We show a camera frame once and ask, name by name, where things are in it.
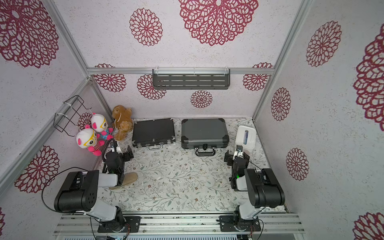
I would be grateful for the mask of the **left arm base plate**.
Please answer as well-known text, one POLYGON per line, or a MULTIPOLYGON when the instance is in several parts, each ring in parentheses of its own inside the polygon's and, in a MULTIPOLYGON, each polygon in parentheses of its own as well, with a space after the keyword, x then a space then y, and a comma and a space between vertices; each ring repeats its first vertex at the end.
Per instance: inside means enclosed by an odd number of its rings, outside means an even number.
POLYGON ((112 220, 109 222, 101 222, 99 224, 98 233, 137 233, 139 231, 141 217, 128 216, 121 220, 112 220))

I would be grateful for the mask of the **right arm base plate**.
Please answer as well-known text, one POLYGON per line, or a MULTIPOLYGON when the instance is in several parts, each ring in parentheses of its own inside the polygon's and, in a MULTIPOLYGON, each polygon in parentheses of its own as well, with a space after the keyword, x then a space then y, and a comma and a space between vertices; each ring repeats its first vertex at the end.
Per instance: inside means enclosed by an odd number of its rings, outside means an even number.
POLYGON ((259 219, 243 220, 234 215, 222 215, 217 220, 221 232, 260 232, 262 226, 259 219))

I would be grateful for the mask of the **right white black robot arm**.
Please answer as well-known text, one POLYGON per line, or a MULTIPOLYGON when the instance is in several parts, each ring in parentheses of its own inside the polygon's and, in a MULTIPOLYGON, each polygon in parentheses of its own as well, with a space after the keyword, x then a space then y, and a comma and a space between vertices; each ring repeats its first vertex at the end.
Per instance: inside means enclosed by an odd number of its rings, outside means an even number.
POLYGON ((233 155, 225 153, 224 162, 232 168, 229 177, 231 188, 237 192, 248 193, 249 200, 236 207, 232 223, 236 227, 248 224, 265 208, 276 208, 285 204, 285 193, 270 168, 249 168, 250 156, 237 151, 233 155))

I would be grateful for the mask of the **grey hard poker case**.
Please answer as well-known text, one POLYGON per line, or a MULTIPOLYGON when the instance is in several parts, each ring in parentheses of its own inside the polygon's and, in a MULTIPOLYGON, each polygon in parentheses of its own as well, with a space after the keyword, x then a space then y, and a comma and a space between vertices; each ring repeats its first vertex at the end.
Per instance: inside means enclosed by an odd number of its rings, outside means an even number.
POLYGON ((194 149, 198 157, 214 156, 216 149, 224 149, 229 143, 223 118, 182 120, 181 146, 183 149, 194 149))

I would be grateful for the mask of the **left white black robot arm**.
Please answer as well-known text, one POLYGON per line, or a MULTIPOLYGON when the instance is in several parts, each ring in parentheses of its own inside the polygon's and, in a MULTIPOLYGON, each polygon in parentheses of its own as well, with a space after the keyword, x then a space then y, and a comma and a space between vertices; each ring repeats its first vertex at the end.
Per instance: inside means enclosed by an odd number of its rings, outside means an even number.
POLYGON ((126 225, 120 207, 114 207, 97 198, 100 188, 119 188, 135 182, 135 172, 125 173, 125 163, 134 158, 128 148, 125 153, 117 150, 106 153, 106 173, 98 170, 70 172, 55 201, 55 211, 59 213, 83 213, 97 219, 108 231, 118 232, 126 225))

